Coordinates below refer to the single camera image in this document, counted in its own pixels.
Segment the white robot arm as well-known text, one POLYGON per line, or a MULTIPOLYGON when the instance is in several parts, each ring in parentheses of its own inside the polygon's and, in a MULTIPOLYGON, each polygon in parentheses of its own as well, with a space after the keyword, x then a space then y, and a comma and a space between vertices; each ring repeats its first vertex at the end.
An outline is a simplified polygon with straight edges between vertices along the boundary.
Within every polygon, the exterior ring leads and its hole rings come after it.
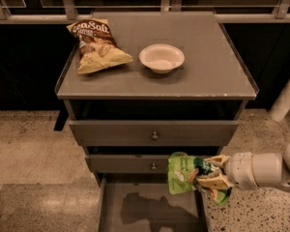
POLYGON ((282 153, 236 153, 216 156, 209 163, 222 167, 218 172, 197 178, 207 189, 256 190, 274 188, 290 193, 290 144, 282 153))

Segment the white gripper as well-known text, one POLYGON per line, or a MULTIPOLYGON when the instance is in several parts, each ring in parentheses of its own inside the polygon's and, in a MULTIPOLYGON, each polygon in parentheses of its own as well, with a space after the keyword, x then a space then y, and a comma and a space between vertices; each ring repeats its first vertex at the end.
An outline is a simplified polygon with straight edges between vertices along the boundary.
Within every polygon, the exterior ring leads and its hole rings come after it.
POLYGON ((197 182, 207 189, 226 190, 235 185, 236 188, 241 190, 255 190, 255 180, 252 172, 252 157, 252 153, 246 152, 236 153, 230 158, 226 155, 206 158, 206 162, 219 168, 224 167, 224 173, 226 175, 197 178, 197 182))

